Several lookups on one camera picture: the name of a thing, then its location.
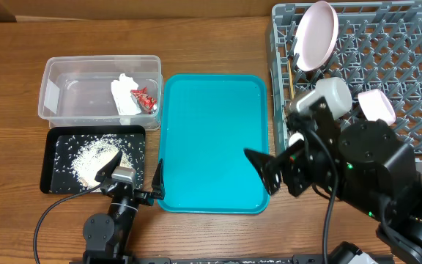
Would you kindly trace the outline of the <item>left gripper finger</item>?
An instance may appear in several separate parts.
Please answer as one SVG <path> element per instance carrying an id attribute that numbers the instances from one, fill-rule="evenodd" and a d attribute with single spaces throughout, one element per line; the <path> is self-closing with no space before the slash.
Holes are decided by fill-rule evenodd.
<path id="1" fill-rule="evenodd" d="M 107 178 L 111 178 L 114 170 L 121 164 L 122 151 L 119 150 L 116 155 L 103 166 L 95 175 L 95 180 L 99 183 L 104 182 Z"/>
<path id="2" fill-rule="evenodd" d="M 152 179 L 152 195 L 155 199 L 163 200 L 166 191 L 163 180 L 163 159 L 160 159 Z"/>

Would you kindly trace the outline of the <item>white cup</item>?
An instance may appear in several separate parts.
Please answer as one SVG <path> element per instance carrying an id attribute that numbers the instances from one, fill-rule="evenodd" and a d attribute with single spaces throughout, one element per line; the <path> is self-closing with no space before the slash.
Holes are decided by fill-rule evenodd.
<path id="1" fill-rule="evenodd" d="M 293 144 L 300 140 L 304 141 L 304 135 L 302 135 L 300 132 L 294 132 L 288 138 L 288 146 L 291 147 Z"/>

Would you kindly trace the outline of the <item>rice leftovers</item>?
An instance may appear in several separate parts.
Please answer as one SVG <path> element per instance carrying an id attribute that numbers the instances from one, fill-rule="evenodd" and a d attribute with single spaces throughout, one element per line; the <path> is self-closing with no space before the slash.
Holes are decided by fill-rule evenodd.
<path id="1" fill-rule="evenodd" d="M 142 134 L 63 135 L 57 139 L 52 183 L 55 191 L 83 191 L 99 183 L 97 172 L 122 152 L 120 166 L 134 169 L 144 182 L 145 141 Z"/>

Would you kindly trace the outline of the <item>white tissue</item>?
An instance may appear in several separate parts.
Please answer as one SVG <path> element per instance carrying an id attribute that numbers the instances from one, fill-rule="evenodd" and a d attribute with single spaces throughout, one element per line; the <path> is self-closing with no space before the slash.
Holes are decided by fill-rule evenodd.
<path id="1" fill-rule="evenodd" d="M 119 115 L 137 115 L 141 113 L 141 108 L 131 92 L 137 89 L 138 84 L 132 77 L 126 76 L 125 73 L 120 74 L 118 79 L 111 82 L 111 94 Z"/>

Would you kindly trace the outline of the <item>grey bowl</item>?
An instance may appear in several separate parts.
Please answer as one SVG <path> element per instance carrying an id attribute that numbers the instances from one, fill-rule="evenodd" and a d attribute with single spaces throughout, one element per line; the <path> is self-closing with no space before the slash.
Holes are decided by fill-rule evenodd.
<path id="1" fill-rule="evenodd" d="M 327 102 L 333 119 L 338 119 L 352 109 L 352 95 L 343 79 L 324 78 L 316 82 L 315 90 Z"/>

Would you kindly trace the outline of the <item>red snack wrapper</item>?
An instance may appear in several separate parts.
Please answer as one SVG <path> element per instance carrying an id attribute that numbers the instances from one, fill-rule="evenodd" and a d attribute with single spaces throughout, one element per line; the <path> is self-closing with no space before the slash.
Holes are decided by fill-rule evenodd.
<path id="1" fill-rule="evenodd" d="M 146 113 L 151 114 L 158 109 L 158 102 L 154 97 L 147 94 L 147 87 L 132 89 L 130 93 L 136 98 L 138 104 Z"/>

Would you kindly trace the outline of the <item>wooden chopstick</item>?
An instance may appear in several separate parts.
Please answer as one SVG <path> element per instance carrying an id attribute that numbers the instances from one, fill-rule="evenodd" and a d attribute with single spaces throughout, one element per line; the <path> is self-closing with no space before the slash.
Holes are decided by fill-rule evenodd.
<path id="1" fill-rule="evenodd" d="M 292 79 L 292 65 L 291 61 L 288 59 L 288 75 L 289 75 L 289 92 L 290 92 L 290 98 L 293 100 L 295 98 L 295 89 L 293 85 L 293 79 Z"/>

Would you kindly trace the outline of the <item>large pink plate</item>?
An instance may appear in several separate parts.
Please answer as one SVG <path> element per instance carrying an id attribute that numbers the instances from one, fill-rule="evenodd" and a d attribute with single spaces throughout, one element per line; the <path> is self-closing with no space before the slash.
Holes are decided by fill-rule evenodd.
<path id="1" fill-rule="evenodd" d="M 338 16 L 326 1 L 313 3 L 301 18 L 295 37 L 296 66 L 308 72 L 321 67 L 331 56 L 338 37 Z"/>

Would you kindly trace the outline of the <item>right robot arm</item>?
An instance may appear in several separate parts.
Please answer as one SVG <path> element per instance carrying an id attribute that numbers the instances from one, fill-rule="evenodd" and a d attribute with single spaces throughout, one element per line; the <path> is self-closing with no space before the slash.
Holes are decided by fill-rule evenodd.
<path id="1" fill-rule="evenodd" d="M 320 98 L 306 113 L 292 112 L 286 124 L 302 139 L 277 156 L 246 149 L 246 158 L 268 194 L 282 184 L 293 197 L 308 187 L 324 190 L 329 205 L 322 235 L 322 261 L 349 263 L 361 255 L 343 242 L 327 251 L 336 199 L 380 224 L 377 237 L 405 263 L 422 263 L 422 177 L 413 148 L 400 141 L 382 120 L 360 121 L 340 129 L 327 101 Z"/>

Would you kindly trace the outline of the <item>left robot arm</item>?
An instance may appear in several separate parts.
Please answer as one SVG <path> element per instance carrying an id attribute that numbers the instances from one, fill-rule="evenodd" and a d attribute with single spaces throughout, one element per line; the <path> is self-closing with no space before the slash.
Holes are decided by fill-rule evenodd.
<path id="1" fill-rule="evenodd" d="M 107 213 L 90 216 L 83 228 L 86 249 L 83 263 L 134 263 L 127 252 L 127 242 L 139 205 L 152 206 L 164 199 L 163 162 L 158 163 L 152 180 L 152 190 L 140 187 L 136 170 L 120 166 L 122 152 L 118 152 L 95 175 L 103 195 L 111 198 Z"/>

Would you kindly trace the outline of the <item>grey dishwasher rack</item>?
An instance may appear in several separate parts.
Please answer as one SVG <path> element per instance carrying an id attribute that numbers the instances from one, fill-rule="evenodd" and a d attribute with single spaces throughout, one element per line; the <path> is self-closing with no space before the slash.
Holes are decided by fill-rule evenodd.
<path id="1" fill-rule="evenodd" d="M 308 8 L 306 3 L 277 4 L 267 28 L 276 152 L 288 147 L 289 59 L 295 96 L 330 77 L 344 79 L 353 97 L 382 90 L 396 113 L 392 128 L 413 147 L 422 173 L 422 1 L 334 3 L 339 31 L 333 53 L 321 67 L 304 72 L 296 66 L 299 55 L 294 47 L 299 22 Z"/>

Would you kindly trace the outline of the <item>black tray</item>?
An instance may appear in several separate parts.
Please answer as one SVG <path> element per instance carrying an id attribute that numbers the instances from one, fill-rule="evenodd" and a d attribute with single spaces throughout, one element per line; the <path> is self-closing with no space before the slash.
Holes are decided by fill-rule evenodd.
<path id="1" fill-rule="evenodd" d="M 85 134 L 142 134 L 146 144 L 146 131 L 139 125 L 131 126 L 77 126 L 77 127 L 56 127 L 49 130 L 45 144 L 45 154 L 40 178 L 40 190 L 43 193 L 52 194 L 77 194 L 82 191 L 55 191 L 56 185 L 52 183 L 53 161 L 56 149 L 56 142 L 63 135 L 85 135 Z"/>

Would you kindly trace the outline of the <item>teal plastic serving tray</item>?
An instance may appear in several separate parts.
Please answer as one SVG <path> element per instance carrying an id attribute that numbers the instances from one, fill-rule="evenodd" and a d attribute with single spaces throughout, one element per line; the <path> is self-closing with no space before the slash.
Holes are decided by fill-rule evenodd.
<path id="1" fill-rule="evenodd" d="M 269 195 L 245 157 L 268 153 L 267 88 L 254 75 L 177 74 L 164 88 L 158 158 L 171 213 L 258 214 Z"/>

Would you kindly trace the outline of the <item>clear plastic bin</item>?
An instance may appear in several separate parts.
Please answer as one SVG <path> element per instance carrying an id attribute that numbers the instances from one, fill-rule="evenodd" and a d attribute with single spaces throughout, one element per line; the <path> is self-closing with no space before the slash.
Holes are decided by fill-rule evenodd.
<path id="1" fill-rule="evenodd" d="M 118 112 L 111 85 L 124 79 L 129 89 L 145 89 L 155 105 L 136 115 Z M 58 56 L 47 61 L 40 86 L 38 115 L 57 126 L 140 125 L 161 123 L 163 77 L 156 55 Z"/>

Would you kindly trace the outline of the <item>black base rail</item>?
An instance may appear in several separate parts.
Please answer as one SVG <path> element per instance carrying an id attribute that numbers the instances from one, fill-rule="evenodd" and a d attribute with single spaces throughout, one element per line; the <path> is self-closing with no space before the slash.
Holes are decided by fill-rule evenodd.
<path id="1" fill-rule="evenodd" d="M 241 258 L 241 259 L 192 259 L 171 260 L 169 258 L 138 258 L 133 263 L 140 264 L 316 264 L 322 263 L 320 254 L 296 254 L 291 257 L 278 258 Z"/>

